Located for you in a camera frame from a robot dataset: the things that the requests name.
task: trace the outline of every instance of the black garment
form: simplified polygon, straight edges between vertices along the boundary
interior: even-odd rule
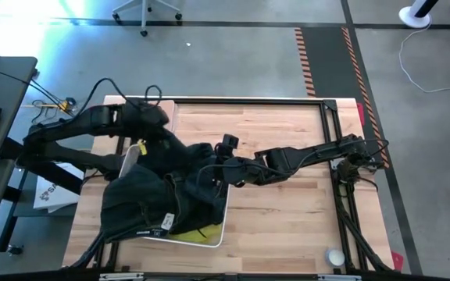
[[[203,171],[196,184],[199,170],[215,164],[211,145],[193,144],[185,149],[185,160],[172,161],[175,151],[164,144],[147,147],[148,154],[140,156],[127,175],[106,187],[101,230],[107,243],[185,233],[223,221],[228,187],[213,182],[213,169]],[[169,231],[160,228],[167,213],[174,214]]]

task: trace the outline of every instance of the wooden table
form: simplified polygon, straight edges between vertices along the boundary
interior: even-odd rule
[[[343,135],[363,135],[353,99],[337,99]],[[118,96],[106,104],[124,103]],[[306,105],[163,104],[173,116],[172,130],[185,143],[222,140],[224,133],[240,138],[236,155],[254,151],[322,144],[319,109]],[[92,152],[116,150],[117,139],[96,137]],[[96,178],[84,185],[64,265],[75,262],[93,241],[100,226],[102,192],[107,182]],[[382,260],[392,266],[390,247],[377,191],[369,183],[355,185],[355,201],[363,236]],[[358,266],[349,234],[352,260]],[[331,273],[324,259],[328,248],[341,249],[334,197],[327,163],[313,165],[283,183],[233,188],[221,246],[200,248],[146,239],[120,243],[116,267],[140,272],[291,272]],[[105,248],[104,261],[109,253]]]

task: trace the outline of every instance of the red tag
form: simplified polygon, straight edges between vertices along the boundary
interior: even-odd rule
[[[401,254],[391,251],[391,258],[394,260],[395,270],[398,270],[401,272],[402,267],[404,266],[404,257]]]
[[[366,121],[364,119],[364,107],[363,104],[357,102],[357,109],[359,110],[360,124],[362,126],[366,125]]]

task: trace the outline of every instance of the floor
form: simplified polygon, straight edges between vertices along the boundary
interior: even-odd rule
[[[84,101],[101,77],[112,77],[127,94],[158,84],[167,95],[305,97],[294,27],[343,24],[347,0],[173,0],[182,8],[184,27],[70,24],[64,18],[108,23],[124,0],[0,0],[0,55],[32,55],[41,71],[37,81],[61,97]],[[410,0],[348,0],[354,23],[400,23],[397,11]],[[432,10],[435,24],[450,24],[450,0]],[[173,14],[154,5],[153,20]],[[140,9],[122,14],[139,20]],[[390,156],[422,273],[450,277],[450,91],[425,94],[398,63],[401,41],[411,30],[357,29],[363,65]],[[427,89],[450,87],[450,29],[412,37],[403,53],[405,67]],[[91,105],[114,90],[102,85]],[[30,89],[24,104],[40,94]],[[32,108],[22,108],[10,137],[27,134]],[[62,144],[90,148],[92,137]],[[21,172],[10,182],[15,186]],[[384,174],[377,176],[391,249],[405,255],[402,233]],[[0,232],[9,205],[0,207]],[[0,274],[60,267],[72,218],[19,219],[12,243],[25,253],[0,254]],[[410,272],[405,257],[404,272]]]

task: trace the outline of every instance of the office chair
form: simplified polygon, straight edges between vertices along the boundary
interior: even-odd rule
[[[146,12],[151,12],[152,11],[152,7],[150,5],[147,4],[148,1],[151,0],[130,0],[129,2],[124,3],[123,5],[115,8],[112,11],[112,17],[114,18],[114,20],[118,23],[118,24],[123,24],[121,21],[121,18],[119,17],[119,15],[117,14],[118,12],[122,12],[125,11],[127,9],[131,9],[133,7],[136,7],[138,5],[141,5],[141,31],[140,34],[141,36],[145,37],[148,35],[147,30],[145,29],[146,23],[147,23],[147,15]],[[175,11],[177,11],[177,14],[175,15],[175,19],[177,20],[181,20],[182,15],[180,14],[180,9],[178,9],[177,7],[168,4],[166,2],[164,2],[163,0],[156,0],[157,2],[163,4],[164,6],[173,9]]]

